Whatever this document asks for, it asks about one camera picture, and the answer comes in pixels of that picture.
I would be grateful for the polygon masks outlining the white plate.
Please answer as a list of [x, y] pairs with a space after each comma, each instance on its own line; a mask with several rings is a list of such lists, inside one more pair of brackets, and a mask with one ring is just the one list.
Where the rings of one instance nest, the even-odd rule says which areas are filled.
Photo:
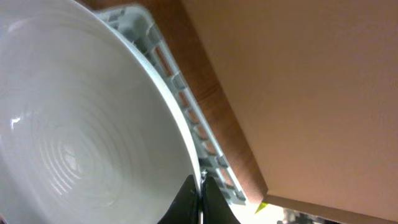
[[1, 217], [157, 223], [200, 167], [141, 9], [1, 2]]

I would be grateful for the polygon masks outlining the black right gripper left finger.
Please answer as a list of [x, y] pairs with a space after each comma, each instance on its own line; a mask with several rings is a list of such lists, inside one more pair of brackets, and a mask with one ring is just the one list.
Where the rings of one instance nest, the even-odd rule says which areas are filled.
[[198, 200], [195, 179], [189, 175], [158, 224], [197, 224]]

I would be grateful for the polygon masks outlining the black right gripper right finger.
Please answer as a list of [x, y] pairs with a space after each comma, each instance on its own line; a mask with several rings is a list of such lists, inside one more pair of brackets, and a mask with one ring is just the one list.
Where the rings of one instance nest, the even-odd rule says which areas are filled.
[[202, 204], [204, 224], [240, 224], [212, 176], [203, 182]]

